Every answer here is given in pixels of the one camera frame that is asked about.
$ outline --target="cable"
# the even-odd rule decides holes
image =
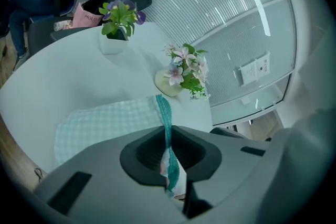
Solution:
[[[7,54],[7,45],[4,46],[4,48],[2,49],[2,57],[0,59],[0,63],[2,62],[2,59],[4,59],[4,57],[6,56]]]
[[[42,174],[41,169],[40,169],[40,168],[35,168],[35,169],[34,169],[34,173],[35,173],[35,175],[37,175],[37,177],[38,177],[38,182],[40,183],[41,180],[43,179],[43,174]]]

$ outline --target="black slot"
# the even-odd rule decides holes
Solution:
[[[257,148],[249,147],[249,146],[244,146],[240,149],[240,151],[244,151],[249,154],[257,155],[257,156],[263,156],[265,151],[264,150],[259,150]]]
[[[48,202],[51,208],[66,215],[92,175],[76,172]]]

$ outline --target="glass partition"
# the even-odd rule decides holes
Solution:
[[[242,98],[212,107],[213,124],[239,120],[280,102],[284,98],[289,78],[290,76],[287,76],[268,87],[252,92]]]
[[[277,2],[228,25],[195,46],[208,51],[207,89],[216,106],[250,94],[294,69],[296,31],[290,0]],[[243,84],[240,67],[265,54],[270,73]]]

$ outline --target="purple flower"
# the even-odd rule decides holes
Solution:
[[[169,78],[169,85],[181,84],[184,79],[182,77],[183,68],[171,66],[169,72],[164,76]]]
[[[111,13],[107,12],[103,17],[103,20],[108,20],[110,17],[111,17]]]
[[[108,4],[107,9],[112,10],[113,8],[118,7],[120,2],[124,3],[125,6],[128,8],[128,10],[135,10],[136,9],[135,3],[133,3],[130,0],[115,0],[115,1],[110,2]]]
[[[146,14],[144,12],[135,12],[135,14],[137,16],[136,23],[142,25],[146,21]]]

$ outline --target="jeans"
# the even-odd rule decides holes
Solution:
[[[9,0],[2,24],[9,24],[10,35],[17,55],[22,56],[26,53],[24,40],[24,21],[34,15],[49,15],[54,11],[52,0]]]

